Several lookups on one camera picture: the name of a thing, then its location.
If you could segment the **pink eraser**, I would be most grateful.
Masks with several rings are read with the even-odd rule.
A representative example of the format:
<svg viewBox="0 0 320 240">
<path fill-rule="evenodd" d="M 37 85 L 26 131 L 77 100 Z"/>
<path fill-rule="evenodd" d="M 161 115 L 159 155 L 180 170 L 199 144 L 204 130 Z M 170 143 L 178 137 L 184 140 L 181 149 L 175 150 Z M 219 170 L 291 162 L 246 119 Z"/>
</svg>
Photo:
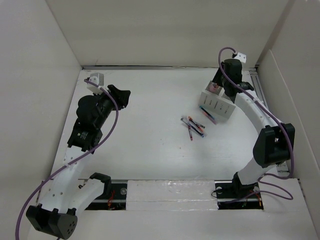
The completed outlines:
<svg viewBox="0 0 320 240">
<path fill-rule="evenodd" d="M 215 92 L 219 91 L 219 89 L 220 89 L 220 87 L 219 87 L 218 85 L 214 85 L 214 84 L 212 84 L 212 85 L 208 88 L 208 90 L 209 90 L 211 93 L 215 93 Z"/>
</svg>

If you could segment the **red capped pen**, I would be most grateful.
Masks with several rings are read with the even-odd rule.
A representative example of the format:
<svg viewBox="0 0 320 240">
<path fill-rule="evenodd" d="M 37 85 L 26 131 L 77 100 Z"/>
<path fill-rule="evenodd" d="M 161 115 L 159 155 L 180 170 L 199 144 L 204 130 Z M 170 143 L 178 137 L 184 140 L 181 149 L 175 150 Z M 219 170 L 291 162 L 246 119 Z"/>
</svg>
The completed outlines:
<svg viewBox="0 0 320 240">
<path fill-rule="evenodd" d="M 192 129 L 190 123 L 187 123 L 190 141 L 193 141 Z"/>
</svg>

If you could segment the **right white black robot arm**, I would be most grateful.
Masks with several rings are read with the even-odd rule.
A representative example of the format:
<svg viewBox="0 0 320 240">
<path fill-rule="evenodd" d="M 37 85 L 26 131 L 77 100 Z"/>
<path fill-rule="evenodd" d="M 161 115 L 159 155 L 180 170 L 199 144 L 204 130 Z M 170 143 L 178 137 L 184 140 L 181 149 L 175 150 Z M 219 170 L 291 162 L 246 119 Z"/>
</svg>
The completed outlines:
<svg viewBox="0 0 320 240">
<path fill-rule="evenodd" d="M 230 58 L 220 62 L 212 81 L 224 89 L 226 96 L 245 113 L 258 133 L 252 159 L 234 174 L 232 183 L 221 190 L 222 194 L 228 193 L 231 198 L 245 198 L 275 165 L 294 161 L 295 127 L 281 122 L 270 113 L 253 86 L 243 81 L 240 60 Z"/>
</svg>

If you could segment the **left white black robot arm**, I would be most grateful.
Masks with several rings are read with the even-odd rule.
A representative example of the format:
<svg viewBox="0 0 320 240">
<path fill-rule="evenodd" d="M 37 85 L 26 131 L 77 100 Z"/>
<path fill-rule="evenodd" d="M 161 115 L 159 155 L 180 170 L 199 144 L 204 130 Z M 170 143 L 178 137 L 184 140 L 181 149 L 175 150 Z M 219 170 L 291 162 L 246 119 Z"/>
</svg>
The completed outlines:
<svg viewBox="0 0 320 240">
<path fill-rule="evenodd" d="M 107 198 L 112 191 L 111 177 L 95 172 L 88 183 L 76 189 L 78 179 L 91 155 L 106 138 L 101 128 L 112 111 L 116 114 L 127 107 L 130 90 L 114 85 L 107 89 L 92 84 L 93 94 L 78 101 L 76 121 L 63 159 L 63 166 L 50 176 L 52 184 L 37 205 L 30 205 L 26 217 L 35 230 L 67 240 L 73 234 L 79 215 L 96 198 Z"/>
</svg>

